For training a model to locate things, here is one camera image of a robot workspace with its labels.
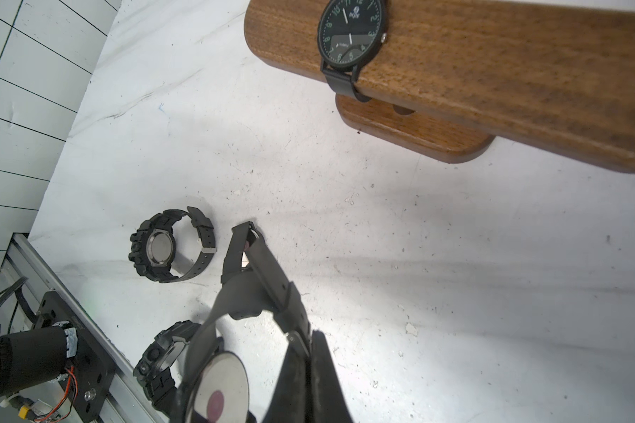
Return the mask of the brown wooden watch stand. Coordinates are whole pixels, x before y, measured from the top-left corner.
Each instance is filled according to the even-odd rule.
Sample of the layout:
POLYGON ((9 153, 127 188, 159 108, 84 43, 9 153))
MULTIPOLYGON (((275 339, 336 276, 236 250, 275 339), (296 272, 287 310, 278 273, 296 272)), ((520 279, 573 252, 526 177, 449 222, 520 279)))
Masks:
MULTIPOLYGON (((329 1, 252 1, 250 51, 326 82, 329 1)), ((387 37, 360 72, 345 124, 446 163, 504 137, 635 174, 635 12, 499 1, 387 1, 387 37)))

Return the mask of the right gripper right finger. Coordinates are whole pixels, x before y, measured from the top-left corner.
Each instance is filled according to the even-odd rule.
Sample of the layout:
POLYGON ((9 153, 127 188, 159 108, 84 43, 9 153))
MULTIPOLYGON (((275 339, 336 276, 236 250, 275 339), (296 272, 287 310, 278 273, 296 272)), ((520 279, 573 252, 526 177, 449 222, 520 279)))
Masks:
POLYGON ((310 422, 354 422, 340 387, 326 335, 322 331, 312 333, 310 422))

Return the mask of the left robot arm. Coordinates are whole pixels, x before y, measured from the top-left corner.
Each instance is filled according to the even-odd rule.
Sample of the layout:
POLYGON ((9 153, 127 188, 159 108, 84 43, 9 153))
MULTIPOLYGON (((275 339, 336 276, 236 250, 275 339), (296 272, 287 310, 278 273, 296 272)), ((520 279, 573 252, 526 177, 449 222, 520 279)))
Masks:
POLYGON ((63 375, 78 344, 78 332, 69 322, 7 335, 0 332, 0 397, 63 375))

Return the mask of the black slim strap watch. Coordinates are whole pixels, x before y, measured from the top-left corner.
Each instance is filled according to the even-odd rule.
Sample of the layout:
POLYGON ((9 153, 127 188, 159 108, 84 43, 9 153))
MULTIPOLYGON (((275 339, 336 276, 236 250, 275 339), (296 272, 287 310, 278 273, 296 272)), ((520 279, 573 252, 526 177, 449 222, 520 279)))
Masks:
POLYGON ((297 331, 312 355, 312 328, 301 294, 251 221, 232 229, 208 319, 215 320, 224 341, 223 378, 217 386, 226 406, 218 422, 250 422, 259 400, 272 400, 287 334, 297 331))

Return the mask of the black round analog watch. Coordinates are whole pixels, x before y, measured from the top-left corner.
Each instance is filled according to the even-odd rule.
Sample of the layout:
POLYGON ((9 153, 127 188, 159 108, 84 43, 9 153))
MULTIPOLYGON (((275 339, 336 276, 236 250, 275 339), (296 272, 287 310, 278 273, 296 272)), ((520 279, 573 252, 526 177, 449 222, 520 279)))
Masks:
POLYGON ((385 0, 331 0, 317 27, 320 71, 339 95, 359 102, 370 97, 356 88, 363 67, 386 41, 388 3, 385 0))

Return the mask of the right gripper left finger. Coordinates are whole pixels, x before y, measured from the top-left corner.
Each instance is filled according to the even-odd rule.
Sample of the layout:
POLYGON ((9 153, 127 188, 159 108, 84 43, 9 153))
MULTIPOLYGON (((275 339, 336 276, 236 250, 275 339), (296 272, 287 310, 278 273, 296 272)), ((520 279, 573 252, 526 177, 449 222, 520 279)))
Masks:
POLYGON ((280 375, 264 422, 312 422, 312 356, 297 331, 287 334, 280 375))

